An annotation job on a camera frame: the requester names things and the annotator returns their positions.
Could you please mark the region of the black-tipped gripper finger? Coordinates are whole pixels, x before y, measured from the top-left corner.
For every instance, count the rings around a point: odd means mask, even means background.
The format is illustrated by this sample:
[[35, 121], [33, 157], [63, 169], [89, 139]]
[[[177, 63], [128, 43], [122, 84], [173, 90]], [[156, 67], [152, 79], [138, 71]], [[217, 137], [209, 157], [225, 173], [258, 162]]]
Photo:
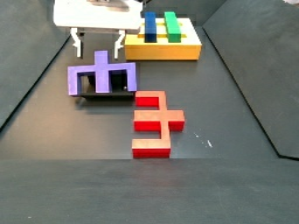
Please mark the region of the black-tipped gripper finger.
[[82, 50], [82, 43], [81, 43], [81, 37], [82, 33], [80, 32], [78, 28], [70, 28], [69, 29], [69, 35], [73, 39], [73, 46], [76, 47], [76, 56], [81, 57], [81, 50]]

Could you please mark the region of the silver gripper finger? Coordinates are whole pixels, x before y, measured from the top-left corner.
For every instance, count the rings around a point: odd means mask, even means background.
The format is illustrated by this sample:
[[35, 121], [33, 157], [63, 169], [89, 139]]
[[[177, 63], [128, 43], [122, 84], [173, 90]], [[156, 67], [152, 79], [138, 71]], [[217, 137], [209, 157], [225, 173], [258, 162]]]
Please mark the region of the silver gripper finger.
[[114, 42], [114, 50], [113, 50], [114, 60], [117, 60], [118, 50], [122, 48], [121, 43], [122, 43], [122, 39], [126, 35], [125, 30], [118, 30], [117, 35], [118, 35], [118, 37], [117, 37], [116, 42]]

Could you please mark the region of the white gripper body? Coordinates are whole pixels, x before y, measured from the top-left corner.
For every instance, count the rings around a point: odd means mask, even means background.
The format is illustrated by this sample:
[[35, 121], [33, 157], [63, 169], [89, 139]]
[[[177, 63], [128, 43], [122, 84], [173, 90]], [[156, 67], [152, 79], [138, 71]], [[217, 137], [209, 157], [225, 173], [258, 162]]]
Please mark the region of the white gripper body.
[[137, 30], [141, 10], [136, 0], [54, 0], [51, 17], [61, 27]]

